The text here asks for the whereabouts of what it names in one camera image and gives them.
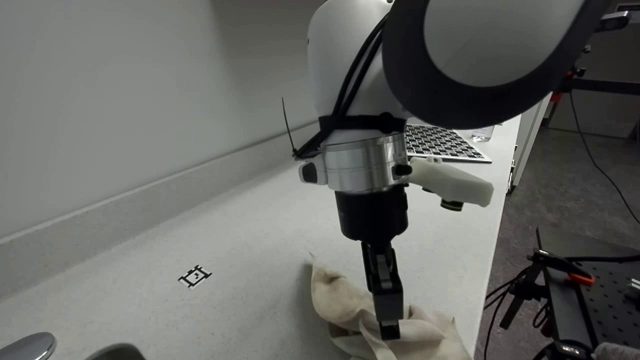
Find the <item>water bottle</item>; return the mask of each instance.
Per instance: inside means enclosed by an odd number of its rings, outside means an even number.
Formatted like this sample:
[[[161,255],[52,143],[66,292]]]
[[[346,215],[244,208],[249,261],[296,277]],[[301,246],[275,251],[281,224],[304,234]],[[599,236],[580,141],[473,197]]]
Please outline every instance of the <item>water bottle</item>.
[[[493,129],[495,126],[487,126],[481,127],[479,129],[475,129],[473,133],[471,133],[471,139],[475,142],[487,142],[491,140],[491,135],[493,135]]]

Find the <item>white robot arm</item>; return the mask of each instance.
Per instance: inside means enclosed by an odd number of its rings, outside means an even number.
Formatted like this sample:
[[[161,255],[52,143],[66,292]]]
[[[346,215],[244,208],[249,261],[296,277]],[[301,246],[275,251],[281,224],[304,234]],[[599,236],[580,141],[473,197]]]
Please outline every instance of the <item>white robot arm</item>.
[[[297,158],[335,191],[342,233],[362,242],[383,339],[400,336],[391,240],[408,226],[404,187],[486,206],[490,183],[404,148],[406,119],[470,129],[510,119],[562,80],[609,0],[327,0],[308,31],[321,130]]]

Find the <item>wall baseboard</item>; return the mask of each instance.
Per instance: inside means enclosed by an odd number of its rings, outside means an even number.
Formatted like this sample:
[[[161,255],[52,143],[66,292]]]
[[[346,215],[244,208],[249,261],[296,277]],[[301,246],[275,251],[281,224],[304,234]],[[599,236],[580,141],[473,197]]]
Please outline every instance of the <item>wall baseboard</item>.
[[[313,122],[292,136],[308,139],[317,130]],[[0,299],[286,161],[291,145],[285,133],[0,239]]]

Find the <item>beige towel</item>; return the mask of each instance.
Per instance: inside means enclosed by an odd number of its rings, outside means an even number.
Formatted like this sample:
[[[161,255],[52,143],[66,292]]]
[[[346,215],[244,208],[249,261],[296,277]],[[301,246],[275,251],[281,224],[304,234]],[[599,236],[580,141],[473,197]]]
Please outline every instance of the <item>beige towel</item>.
[[[471,360],[453,318],[416,306],[404,310],[401,337],[383,341],[373,299],[342,274],[319,266],[314,258],[311,297],[314,308],[329,324],[334,344],[351,360]]]

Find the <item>white countertop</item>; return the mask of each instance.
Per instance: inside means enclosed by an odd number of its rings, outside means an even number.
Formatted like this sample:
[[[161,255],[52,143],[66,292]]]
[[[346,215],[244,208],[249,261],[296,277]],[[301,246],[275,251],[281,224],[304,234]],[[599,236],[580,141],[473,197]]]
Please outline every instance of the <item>white countertop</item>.
[[[495,187],[487,208],[446,211],[407,189],[409,228],[393,241],[405,302],[456,317],[474,352],[519,117],[477,146],[493,164],[453,163]],[[114,343],[148,360],[343,359],[314,313],[309,253],[366,287],[360,245],[343,237],[331,190],[273,169],[0,303],[0,347],[49,331],[52,360]],[[177,279],[213,275],[195,289]]]

